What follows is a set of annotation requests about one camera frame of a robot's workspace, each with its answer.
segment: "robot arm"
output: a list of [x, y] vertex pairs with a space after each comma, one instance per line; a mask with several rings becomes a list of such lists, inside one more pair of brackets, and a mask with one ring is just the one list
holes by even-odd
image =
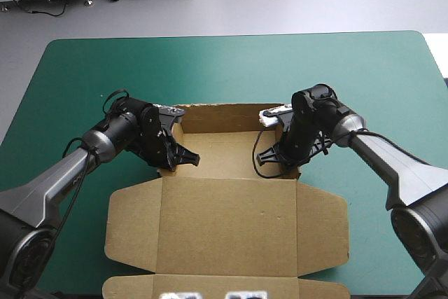
[[[125, 92], [118, 90], [109, 96]], [[177, 165], [199, 164], [172, 135], [182, 109], [120, 97], [104, 119], [80, 139], [82, 146], [29, 183], [0, 193], [0, 296], [54, 298], [33, 289], [53, 249], [62, 220], [60, 202], [100, 164], [122, 150], [131, 151], [150, 166], [174, 171]]]
[[392, 226], [425, 279], [409, 296], [448, 298], [448, 170], [431, 166], [387, 138], [366, 129], [364, 119], [327, 85], [296, 92], [290, 106], [261, 111], [266, 126], [283, 134], [257, 155], [259, 165], [287, 169], [306, 164], [332, 144], [352, 148], [389, 186]]

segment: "gray floor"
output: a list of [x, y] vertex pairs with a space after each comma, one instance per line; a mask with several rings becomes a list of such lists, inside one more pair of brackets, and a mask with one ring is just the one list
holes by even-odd
[[[83, 0], [75, 0], [61, 18], [28, 15], [14, 8], [0, 13], [0, 141], [46, 45], [55, 39], [401, 29], [448, 32], [448, 0], [94, 1], [93, 8], [85, 8]], [[33, 6], [47, 5], [37, 1]]]

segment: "black cable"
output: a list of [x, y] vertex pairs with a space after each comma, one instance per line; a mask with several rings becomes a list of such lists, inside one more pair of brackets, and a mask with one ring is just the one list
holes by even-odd
[[112, 98], [114, 98], [116, 95], [119, 95], [119, 94], [126, 94], [126, 96], [125, 96], [126, 98], [129, 98], [129, 96], [130, 96], [129, 92], [126, 89], [124, 89], [124, 88], [123, 89], [118, 89], [118, 90], [115, 90], [114, 92], [112, 92], [106, 98], [106, 100], [103, 103], [103, 113], [104, 113], [104, 115], [107, 115], [107, 112], [106, 112], [106, 104], [107, 104], [107, 102], [109, 102]]
[[50, 17], [60, 17], [61, 15], [63, 15], [65, 13], [65, 10], [67, 9], [67, 6], [69, 5], [70, 0], [65, 0], [64, 2], [64, 7], [62, 8], [62, 11], [58, 14], [53, 14], [53, 13], [49, 13], [49, 12], [45, 12], [45, 11], [29, 11], [28, 13], [31, 14], [46, 14], [49, 15]]
[[264, 178], [264, 179], [275, 179], [275, 178], [279, 178], [279, 177], [281, 177], [281, 176], [284, 176], [284, 175], [288, 174], [288, 173], [292, 170], [292, 168], [289, 169], [287, 172], [283, 172], [283, 173], [279, 173], [279, 174], [275, 174], [275, 175], [264, 175], [264, 174], [262, 174], [262, 173], [258, 170], [258, 168], [257, 168], [257, 164], [256, 164], [256, 162], [255, 162], [255, 151], [256, 151], [256, 149], [257, 149], [258, 142], [260, 141], [261, 135], [263, 134], [263, 132], [264, 132], [266, 129], [267, 129], [267, 127], [263, 128], [263, 130], [261, 130], [261, 131], [258, 133], [257, 140], [255, 140], [255, 143], [254, 143], [254, 145], [253, 145], [253, 148], [252, 148], [252, 165], [253, 165], [253, 168], [254, 168], [256, 174], [257, 174], [259, 177], [262, 177], [262, 178]]
[[[67, 151], [69, 150], [70, 145], [72, 145], [73, 142], [79, 141], [79, 140], [81, 140], [84, 143], [84, 141], [81, 138], [73, 138], [71, 141], [69, 141], [66, 148], [64, 149], [63, 157], [65, 157], [65, 155], [67, 154]], [[40, 259], [39, 264], [36, 267], [36, 273], [34, 273], [34, 275], [32, 276], [29, 284], [34, 284], [39, 280], [43, 265], [49, 259], [50, 254], [53, 251], [53, 247], [56, 243], [56, 240], [59, 237], [59, 235], [61, 234], [61, 231], [62, 231], [63, 227], [65, 226], [67, 219], [69, 218], [71, 210], [73, 209], [75, 202], [78, 199], [79, 192], [81, 191], [81, 187], [84, 182], [84, 178], [87, 176], [87, 173], [88, 173], [90, 159], [93, 155], [94, 155], [94, 153], [92, 153], [91, 150], [87, 152], [87, 157], [85, 159], [84, 168], [83, 168], [83, 171], [81, 172], [81, 174], [78, 178], [78, 181], [76, 183], [75, 192], [74, 192], [73, 196], [71, 197], [69, 206], [67, 207], [67, 209], [65, 211], [65, 214], [61, 220], [61, 223], [56, 228], [55, 235], [52, 237], [50, 244], [48, 245], [47, 249], [45, 250], [45, 253], [43, 254], [42, 258]], [[31, 288], [28, 288], [28, 287], [22, 289], [19, 293], [17, 293], [17, 295], [15, 296], [15, 299], [23, 299], [29, 290], [31, 290]]]
[[27, 10], [26, 8], [24, 8], [23, 6], [21, 6], [19, 4], [19, 2], [17, 0], [13, 0], [13, 3], [22, 11], [29, 13], [29, 14], [45, 14], [45, 15], [49, 15], [50, 17], [60, 17], [61, 15], [63, 15], [65, 13], [65, 10], [67, 9], [67, 5], [69, 4], [70, 0], [65, 0], [64, 2], [64, 7], [62, 8], [62, 11], [58, 14], [53, 14], [53, 13], [49, 13], [49, 12], [45, 12], [45, 11], [30, 11]]
[[368, 130], [366, 130], [366, 129], [361, 129], [361, 130], [350, 131], [350, 132], [346, 132], [346, 133], [344, 133], [344, 134], [341, 134], [341, 135], [339, 135], [338, 137], [336, 137], [335, 139], [333, 139], [333, 140], [332, 140], [330, 143], [328, 143], [328, 144], [325, 144], [325, 141], [324, 141], [324, 138], [325, 138], [325, 137], [322, 136], [322, 137], [321, 137], [322, 147], [321, 147], [320, 149], [318, 149], [316, 152], [314, 152], [313, 154], [308, 155], [308, 156], [305, 157], [304, 159], [298, 161], [297, 163], [295, 163], [290, 169], [288, 169], [288, 170], [287, 170], [286, 172], [284, 172], [284, 173], [280, 173], [280, 174], [276, 174], [276, 175], [267, 176], [267, 175], [262, 174], [262, 173], [258, 170], [257, 165], [256, 165], [256, 162], [255, 162], [255, 151], [256, 151], [258, 142], [260, 141], [261, 134], [262, 134], [266, 129], [267, 129], [267, 128], [265, 127], [263, 130], [261, 130], [261, 131], [258, 133], [257, 139], [256, 139], [256, 141], [255, 141], [255, 143], [254, 143], [254, 145], [253, 145], [253, 148], [252, 148], [252, 164], [253, 164], [253, 168], [254, 168], [255, 172], [257, 173], [257, 175], [260, 176], [260, 177], [262, 177], [262, 178], [264, 178], [264, 179], [275, 179], [275, 178], [279, 178], [279, 177], [281, 177], [281, 176], [287, 175], [287, 174], [289, 174], [289, 173], [291, 172], [291, 170], [292, 170], [293, 168], [295, 168], [295, 167], [299, 167], [300, 165], [303, 165], [303, 164], [307, 163], [310, 159], [312, 159], [315, 155], [318, 155], [320, 152], [324, 152], [324, 153], [326, 153], [326, 152], [327, 152], [327, 149], [328, 149], [329, 147], [331, 147], [334, 143], [337, 143], [340, 139], [342, 139], [342, 138], [344, 138], [344, 137], [346, 137], [346, 136], [349, 136], [349, 144], [350, 144], [350, 142], [351, 142], [351, 140], [353, 139], [353, 137], [356, 136], [356, 135], [359, 135], [359, 134], [361, 134], [361, 135], [365, 135], [365, 136], [374, 136], [374, 137], [381, 138], [381, 139], [383, 139], [384, 141], [387, 141], [390, 145], [392, 145], [392, 147], [394, 147], [395, 149], [397, 149], [397, 150], [399, 150], [400, 152], [404, 153], [405, 155], [408, 155], [408, 156], [411, 157], [412, 159], [414, 159], [414, 160], [420, 162], [421, 164], [429, 165], [426, 161], [424, 161], [424, 160], [422, 160], [422, 159], [416, 157], [415, 155], [411, 154], [410, 152], [406, 151], [405, 149], [403, 149], [402, 147], [400, 147], [399, 145], [397, 145], [396, 143], [394, 143], [393, 141], [391, 141], [389, 138], [383, 136], [382, 134], [379, 134], [379, 133], [376, 133], [376, 132], [371, 132], [371, 131], [368, 131]]

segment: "cardboard box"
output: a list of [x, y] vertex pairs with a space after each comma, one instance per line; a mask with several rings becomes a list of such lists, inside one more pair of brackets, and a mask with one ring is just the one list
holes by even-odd
[[[161, 172], [160, 179], [114, 192], [110, 201], [106, 255], [156, 274], [113, 277], [105, 299], [158, 299], [167, 292], [224, 299], [229, 291], [349, 298], [341, 284], [298, 279], [348, 260], [346, 202], [295, 179], [264, 180], [253, 172], [258, 112], [278, 105], [187, 108], [174, 132], [201, 155], [200, 166]], [[264, 136], [260, 150], [276, 132]], [[278, 171], [272, 165], [263, 172]]]

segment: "white label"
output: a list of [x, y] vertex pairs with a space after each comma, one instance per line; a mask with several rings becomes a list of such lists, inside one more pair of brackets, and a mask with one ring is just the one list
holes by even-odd
[[266, 291], [229, 292], [225, 299], [269, 299]]
[[182, 292], [182, 293], [163, 293], [159, 299], [202, 299], [200, 293]]
[[287, 104], [287, 105], [282, 105], [282, 106], [278, 106], [276, 108], [271, 108], [268, 110], [262, 110], [259, 113], [260, 116], [260, 123], [262, 123], [265, 127], [269, 127], [269, 126], [274, 126], [277, 125], [279, 123], [279, 119], [276, 116], [265, 116], [264, 112], [265, 111], [269, 111], [269, 112], [289, 112], [292, 111], [293, 107], [291, 106], [291, 104]]

